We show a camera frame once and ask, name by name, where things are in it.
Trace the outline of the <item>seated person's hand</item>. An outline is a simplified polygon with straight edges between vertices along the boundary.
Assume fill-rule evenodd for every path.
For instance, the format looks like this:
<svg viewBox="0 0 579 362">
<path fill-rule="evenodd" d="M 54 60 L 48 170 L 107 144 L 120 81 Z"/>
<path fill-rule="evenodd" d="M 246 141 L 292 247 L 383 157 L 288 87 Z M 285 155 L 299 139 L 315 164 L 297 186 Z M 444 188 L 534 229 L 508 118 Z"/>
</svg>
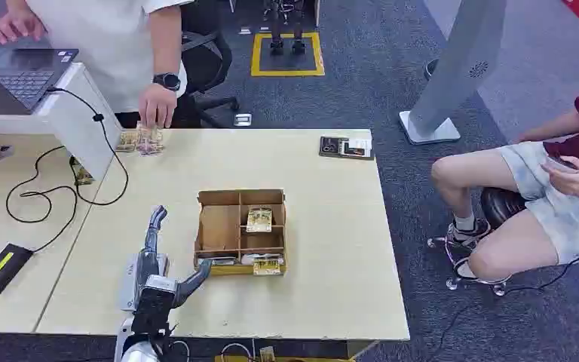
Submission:
<svg viewBox="0 0 579 362">
<path fill-rule="evenodd" d="M 550 182 L 561 193 L 579 197 L 579 158 L 573 156 L 561 156 L 561 160 L 574 165 L 574 170 L 565 172 L 556 167 L 555 161 L 546 161 L 542 168 L 549 174 Z"/>
</svg>

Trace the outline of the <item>standing person's right hand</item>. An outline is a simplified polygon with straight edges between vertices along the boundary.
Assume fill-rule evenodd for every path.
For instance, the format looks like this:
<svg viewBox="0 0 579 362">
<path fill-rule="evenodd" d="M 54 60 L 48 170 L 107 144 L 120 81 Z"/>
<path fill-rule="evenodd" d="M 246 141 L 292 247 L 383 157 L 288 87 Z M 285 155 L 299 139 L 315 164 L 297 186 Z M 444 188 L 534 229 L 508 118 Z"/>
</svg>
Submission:
<svg viewBox="0 0 579 362">
<path fill-rule="evenodd" d="M 0 44 L 16 42 L 24 37 L 32 37 L 39 41 L 45 32 L 43 23 L 31 10 L 8 10 L 0 18 Z"/>
</svg>

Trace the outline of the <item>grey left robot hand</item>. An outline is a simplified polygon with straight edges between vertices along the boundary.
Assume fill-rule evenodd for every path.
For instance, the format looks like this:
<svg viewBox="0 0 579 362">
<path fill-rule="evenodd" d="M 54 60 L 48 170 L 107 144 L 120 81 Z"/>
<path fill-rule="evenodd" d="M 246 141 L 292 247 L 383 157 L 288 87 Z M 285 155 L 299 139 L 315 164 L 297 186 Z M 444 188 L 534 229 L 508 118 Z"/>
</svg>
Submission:
<svg viewBox="0 0 579 362">
<path fill-rule="evenodd" d="M 144 248 L 141 249 L 137 257 L 134 296 L 136 310 L 139 308 L 142 292 L 147 287 L 163 290 L 172 294 L 173 302 L 171 308 L 180 307 L 187 298 L 205 282 L 213 266 L 211 259 L 202 260 L 196 272 L 183 282 L 169 279 L 160 273 L 158 264 L 158 233 L 161 230 L 161 223 L 166 216 L 166 208 L 163 205 L 157 206 L 149 221 Z"/>
</svg>

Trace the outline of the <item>standing person's left hand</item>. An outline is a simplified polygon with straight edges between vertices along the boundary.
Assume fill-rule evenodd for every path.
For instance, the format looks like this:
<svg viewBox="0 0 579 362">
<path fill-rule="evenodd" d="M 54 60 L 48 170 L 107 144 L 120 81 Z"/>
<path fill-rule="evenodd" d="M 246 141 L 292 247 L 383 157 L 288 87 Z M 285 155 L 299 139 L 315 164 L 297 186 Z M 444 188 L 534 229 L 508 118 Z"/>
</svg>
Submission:
<svg viewBox="0 0 579 362">
<path fill-rule="evenodd" d="M 139 102 L 140 123 L 147 128 L 169 128 L 176 109 L 177 96 L 159 84 L 150 84 Z"/>
</svg>

